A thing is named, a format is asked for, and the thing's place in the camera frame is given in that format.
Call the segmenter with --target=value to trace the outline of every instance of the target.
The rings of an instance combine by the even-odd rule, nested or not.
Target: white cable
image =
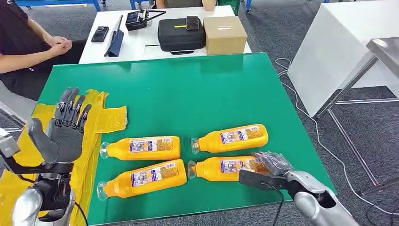
[[[278,63],[278,62],[277,62],[278,60],[286,60],[286,61],[288,61],[288,62],[289,62],[288,67],[285,67],[284,65]],[[279,66],[281,66],[282,68],[285,69],[284,71],[282,71],[282,72],[280,72],[280,73],[277,74],[278,77],[281,77],[282,75],[288,73],[289,67],[291,66],[291,61],[290,61],[289,59],[286,59],[286,58],[277,58],[277,59],[275,60],[275,62],[276,62],[276,64],[278,64]],[[335,159],[337,159],[337,160],[342,164],[342,166],[343,166],[343,173],[345,174],[346,181],[348,182],[348,185],[349,185],[349,187],[351,188],[352,192],[355,194],[355,196],[357,196],[360,200],[362,200],[362,201],[364,201],[364,202],[366,202],[366,203],[372,205],[373,207],[379,209],[380,211],[382,211],[382,212],[384,212],[384,213],[386,213],[386,214],[390,214],[390,215],[399,215],[399,213],[392,213],[392,212],[389,212],[389,211],[386,211],[386,210],[380,208],[380,207],[377,206],[377,205],[374,205],[373,203],[371,203],[371,202],[369,202],[368,200],[362,198],[360,195],[358,195],[358,194],[355,192],[355,190],[354,190],[353,187],[352,187],[351,182],[349,181],[348,174],[347,174],[347,172],[346,172],[345,163],[344,163],[341,159],[339,159],[336,155],[334,155],[327,147],[325,147],[325,146],[320,142],[319,127],[318,127],[318,125],[317,125],[316,120],[314,120],[314,119],[313,119],[312,117],[310,117],[304,110],[302,110],[301,108],[298,107],[298,93],[297,93],[293,88],[289,87],[287,84],[285,84],[285,83],[283,83],[283,82],[281,82],[281,84],[283,84],[284,86],[286,86],[288,89],[292,90],[292,91],[295,93],[295,107],[296,107],[299,111],[301,111],[302,113],[304,113],[304,114],[305,114],[310,120],[312,120],[312,121],[314,122],[314,124],[316,125],[316,134],[317,134],[317,141],[318,141],[318,143],[319,143],[326,151],[328,151]]]

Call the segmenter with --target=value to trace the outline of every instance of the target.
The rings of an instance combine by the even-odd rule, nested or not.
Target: yellow bottle
[[[176,136],[125,138],[116,143],[103,142],[103,158],[120,160],[171,160],[180,158],[180,139]]]
[[[261,147],[267,143],[268,139],[264,125],[255,124],[213,131],[200,139],[192,138],[191,146],[194,154],[199,151],[219,153]]]
[[[246,169],[260,174],[268,174],[269,170],[260,159],[253,156],[212,157],[187,165],[188,178],[204,178],[209,181],[238,181],[239,170]]]
[[[183,160],[176,159],[121,173],[108,182],[101,181],[97,186],[97,196],[102,201],[113,196],[127,198],[180,186],[186,182]]]

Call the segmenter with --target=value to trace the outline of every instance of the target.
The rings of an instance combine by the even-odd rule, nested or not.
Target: cardboard box
[[[247,33],[238,16],[204,18],[208,55],[243,53]]]

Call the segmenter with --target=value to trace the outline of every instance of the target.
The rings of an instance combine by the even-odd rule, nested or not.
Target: green board
[[[334,192],[324,167],[265,53],[185,57],[139,62],[54,67],[39,102],[54,104],[68,87],[109,92],[106,107],[128,107],[126,130],[103,134],[102,141],[125,137],[179,136],[181,159],[282,153],[297,170],[311,173]],[[261,148],[193,155],[191,137],[261,123],[269,143]],[[278,202],[265,192],[238,182],[202,178],[185,185],[130,198],[96,196],[96,185],[120,173],[161,161],[98,160],[88,220],[91,225],[162,218]],[[285,200],[291,200],[284,193]]]

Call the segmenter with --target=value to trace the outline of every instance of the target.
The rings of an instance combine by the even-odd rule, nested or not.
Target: black phone
[[[198,16],[186,17],[186,29],[188,31],[195,31],[200,29],[200,20],[198,19]]]
[[[97,27],[96,32],[93,35],[93,38],[91,39],[91,42],[103,42],[105,40],[105,37],[109,31],[109,27]]]

